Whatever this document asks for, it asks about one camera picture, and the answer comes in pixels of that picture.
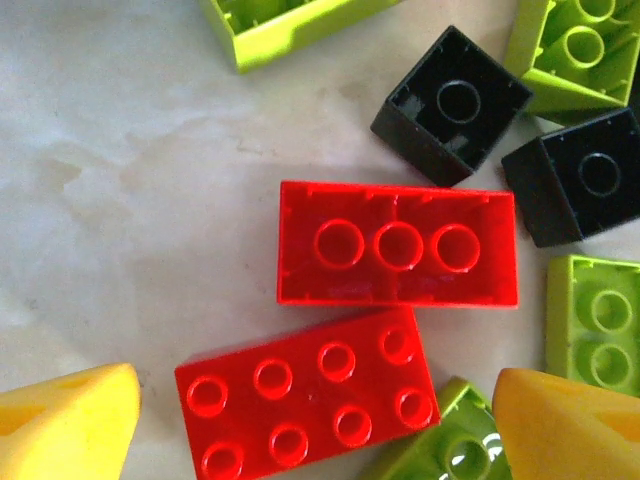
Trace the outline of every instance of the red 2x3 brick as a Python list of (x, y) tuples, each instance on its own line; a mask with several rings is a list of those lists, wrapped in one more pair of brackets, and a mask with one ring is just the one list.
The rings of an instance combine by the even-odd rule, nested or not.
[(278, 301), (514, 307), (513, 194), (282, 182)]
[(186, 363), (175, 374), (199, 480), (258, 478), (440, 422), (407, 307)]

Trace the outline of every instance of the white surface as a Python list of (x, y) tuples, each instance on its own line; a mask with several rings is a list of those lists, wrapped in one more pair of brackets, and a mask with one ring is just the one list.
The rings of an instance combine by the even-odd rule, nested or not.
[[(275, 303), (280, 180), (420, 185), (369, 124), (455, 23), (501, 59), (515, 0), (406, 0), (238, 76), (195, 0), (0, 7), (0, 391), (136, 365), (144, 406), (123, 480), (193, 479), (173, 369), (193, 353), (331, 319)], [(517, 122), (463, 187), (501, 189)], [(542, 367), (557, 253), (640, 259), (638, 224), (541, 251), (519, 224), (518, 310), (419, 310), (437, 386), (490, 394)], [(350, 479), (366, 449), (281, 475)]]

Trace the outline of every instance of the green sloped brick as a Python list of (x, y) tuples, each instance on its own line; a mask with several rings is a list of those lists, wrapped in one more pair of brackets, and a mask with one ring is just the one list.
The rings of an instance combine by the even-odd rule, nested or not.
[(640, 263), (569, 255), (547, 274), (547, 372), (640, 397)]
[(639, 52), (640, 0), (520, 0), (504, 63), (570, 125), (628, 104)]
[(491, 404), (454, 377), (438, 393), (442, 423), (387, 445), (358, 480), (510, 480)]
[(199, 0), (240, 73), (326, 37), (400, 0)]

